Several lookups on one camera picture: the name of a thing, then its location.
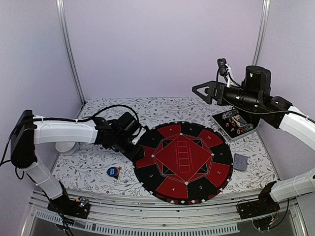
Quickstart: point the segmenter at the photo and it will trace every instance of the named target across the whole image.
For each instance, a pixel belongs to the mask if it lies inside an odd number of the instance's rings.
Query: red segment
[[[160,129],[158,129],[158,131],[164,136],[164,137],[169,137],[169,136],[173,136],[176,134],[180,134],[181,133],[181,125],[180,124],[175,124],[175,125],[168,125],[165,127],[162,127]]]
[[[212,162],[210,173],[206,178],[214,184],[215,187],[219,188],[228,177],[229,171],[230,166]]]
[[[173,137],[169,145],[155,154],[155,159],[182,180],[189,181],[209,159],[212,159],[212,155],[206,147],[200,147],[185,135],[178,135]]]
[[[215,133],[212,133],[211,131],[206,129],[202,130],[198,137],[205,142],[208,148],[223,143],[223,141]]]
[[[150,165],[154,165],[155,161],[151,155],[155,152],[154,148],[143,146],[144,149],[144,157],[138,161],[136,161],[136,168],[142,168]]]
[[[170,198],[188,198],[187,186],[184,183],[180,183],[169,178],[166,178],[163,181],[163,183],[157,188],[157,192]]]
[[[173,180],[178,180],[179,182],[182,182],[182,183],[185,182],[185,181],[184,181],[182,178],[180,178],[178,175],[164,175],[164,176],[167,177],[167,178],[173,179]]]

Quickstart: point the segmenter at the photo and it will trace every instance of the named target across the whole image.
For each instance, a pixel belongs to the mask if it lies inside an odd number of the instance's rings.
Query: wire
[[[140,124],[139,116],[138,116],[137,112],[136,112],[133,108],[131,108],[130,106],[123,105],[123,104],[111,105],[111,106],[105,107],[105,108],[103,108],[103,109],[100,109],[99,111],[97,111],[95,114],[93,114],[93,115],[90,116],[89,118],[83,119],[81,122],[87,122],[87,121],[89,121],[89,120],[92,120],[92,119],[95,118],[97,115],[101,114],[102,112],[104,112],[104,111],[106,111],[106,110],[108,110],[108,109],[114,108],[114,107],[125,107],[125,108],[131,110],[131,111],[134,113],[134,115],[135,115],[135,117],[136,117],[136,119],[137,119],[137,122]],[[137,136],[140,134],[140,132],[141,132],[141,129],[139,129],[139,132],[138,132],[137,134],[132,135],[132,137],[133,137],[133,138],[137,137]]]
[[[284,213],[284,215],[283,215],[281,221],[279,221],[278,224],[276,224],[276,225],[270,227],[270,229],[273,229],[273,228],[279,226],[279,225],[284,221],[284,219],[285,219],[285,217],[286,217],[286,215],[287,215],[287,212],[289,211],[289,203],[290,203],[290,200],[289,200],[289,198],[288,198],[288,199],[287,199],[286,210],[285,210],[285,213]]]
[[[24,178],[24,171],[23,171],[23,173],[22,173],[22,176],[20,177],[19,174],[18,174],[18,168],[15,167],[15,175],[16,175],[16,177],[17,177],[19,180],[22,180],[22,179]]]
[[[228,72],[227,74],[229,75],[230,80],[231,80],[234,84],[236,84],[238,87],[241,87],[239,83],[235,82],[235,81],[232,79],[232,76],[231,76],[230,72]]]
[[[4,165],[5,163],[11,162],[11,160],[6,160],[2,162],[2,165]]]
[[[0,161],[0,167],[1,167],[4,163],[7,162],[7,161],[6,161],[6,162],[4,161],[5,155],[6,155],[6,151],[8,150],[8,147],[9,147],[9,144],[10,144],[10,140],[11,140],[12,135],[14,134],[14,132],[15,132],[16,129],[17,129],[17,128],[16,128],[16,126],[15,126],[14,129],[11,131],[8,140],[6,141],[6,145],[5,145],[5,148],[4,148],[4,152],[3,152],[3,155],[2,155],[2,159],[1,159],[1,161]]]
[[[237,205],[236,205],[236,210],[238,211],[238,212],[240,212],[240,210],[238,209],[238,205],[239,205],[239,203],[241,203],[241,202],[248,202],[249,204],[251,204],[253,207],[259,207],[259,206],[256,206],[255,204],[253,204],[253,203],[251,203],[249,200],[247,200],[247,199],[242,199],[242,200],[240,200],[238,203],[237,203]]]
[[[70,220],[64,216],[64,214],[61,214],[59,211],[58,211],[58,208],[54,205],[54,203],[51,201],[51,199],[47,196],[47,194],[43,191],[45,197],[48,199],[50,205],[55,209],[55,211],[57,212],[57,214],[60,216],[60,218],[63,220],[63,231],[65,232],[65,234],[67,236],[74,236],[70,227],[69,227],[69,223]]]
[[[217,76],[216,76],[217,91],[219,92],[220,97],[221,97],[225,102],[227,102],[229,105],[235,107],[235,108],[238,109],[238,110],[241,110],[241,111],[243,111],[243,112],[247,112],[247,113],[253,114],[253,115],[273,115],[273,114],[279,114],[279,113],[285,113],[285,114],[291,113],[291,114],[295,114],[295,115],[301,116],[301,117],[303,117],[303,118],[305,118],[305,119],[307,119],[307,120],[309,120],[310,122],[312,122],[312,123],[315,124],[315,120],[313,120],[313,119],[311,119],[311,118],[309,118],[309,117],[307,117],[307,116],[305,116],[305,115],[303,115],[303,114],[301,114],[301,113],[295,112],[295,111],[275,111],[275,112],[257,113],[257,112],[251,112],[251,111],[244,110],[244,109],[242,109],[242,108],[240,108],[240,107],[238,107],[238,106],[235,106],[234,104],[230,103],[229,101],[227,101],[227,100],[224,98],[224,96],[221,94],[221,91],[219,90],[219,69],[220,69],[222,66],[224,66],[224,65],[221,65],[221,66],[218,68],[218,71],[217,71]]]

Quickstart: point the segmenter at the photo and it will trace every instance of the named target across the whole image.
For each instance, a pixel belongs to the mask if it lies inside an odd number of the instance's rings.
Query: purple wall
[[[72,81],[56,2],[2,1],[0,15],[0,152],[24,109],[74,117],[80,104]],[[39,146],[51,166],[53,145]],[[0,235],[20,235],[33,184],[18,180],[11,164],[0,168]]]
[[[271,94],[284,97],[315,118],[315,2],[271,1],[259,65],[271,70]],[[281,179],[315,166],[314,151],[266,123],[259,133]],[[298,198],[311,236],[315,236],[315,194]]]
[[[226,57],[251,64],[261,1],[67,0],[71,45],[87,98],[194,96]]]

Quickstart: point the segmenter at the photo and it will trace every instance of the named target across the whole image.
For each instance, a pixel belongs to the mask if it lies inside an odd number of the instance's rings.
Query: white floral mat
[[[91,99],[84,106],[80,118],[91,116],[101,108],[114,104],[131,106],[139,114],[140,123],[150,128],[169,121],[191,121],[210,127],[214,123],[212,115],[230,109],[207,105],[199,98]],[[126,111],[127,109],[118,107],[107,110],[100,116],[113,119]],[[277,180],[265,147],[256,132],[231,142],[230,149],[233,156],[238,153],[249,157],[248,166],[245,172],[234,170],[232,180],[220,194],[257,190]],[[107,175],[110,167],[121,167],[118,179]],[[105,150],[98,145],[81,144],[79,150],[72,155],[60,155],[53,175],[70,189],[150,196],[136,178],[129,160],[120,153]]]

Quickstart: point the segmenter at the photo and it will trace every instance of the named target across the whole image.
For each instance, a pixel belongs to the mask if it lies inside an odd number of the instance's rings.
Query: white robotic arm
[[[231,67],[225,59],[218,59],[218,71],[215,81],[209,81],[192,88],[192,91],[206,103],[211,104],[213,99],[220,106],[232,105],[248,122],[255,125],[260,119],[276,129],[290,133],[311,149],[315,150],[315,121],[301,113],[289,101],[282,97],[270,95],[271,72],[260,66],[247,66],[245,79],[241,85],[234,82]],[[227,82],[219,82],[219,74]],[[202,94],[198,89],[205,89]],[[315,168],[296,177],[274,181],[267,184],[258,196],[255,206],[259,210],[267,209],[269,213],[279,207],[278,202],[295,196],[315,192]],[[243,203],[242,211],[257,212],[253,204]]]
[[[303,114],[294,106],[288,110]],[[293,135],[315,150],[315,124],[308,119],[292,113],[286,114],[279,129]],[[270,196],[275,202],[280,202],[311,192],[315,192],[315,168],[296,177],[276,182],[271,188]]]
[[[22,113],[11,137],[11,162],[23,170],[45,192],[48,209],[60,214],[87,218],[88,200],[69,199],[66,189],[55,179],[35,152],[35,145],[50,142],[81,142],[102,145],[121,152],[131,161],[143,157],[143,148],[133,144],[133,134],[142,126],[128,112],[120,118],[106,121],[104,118],[88,119],[45,118],[34,116],[31,110]]]

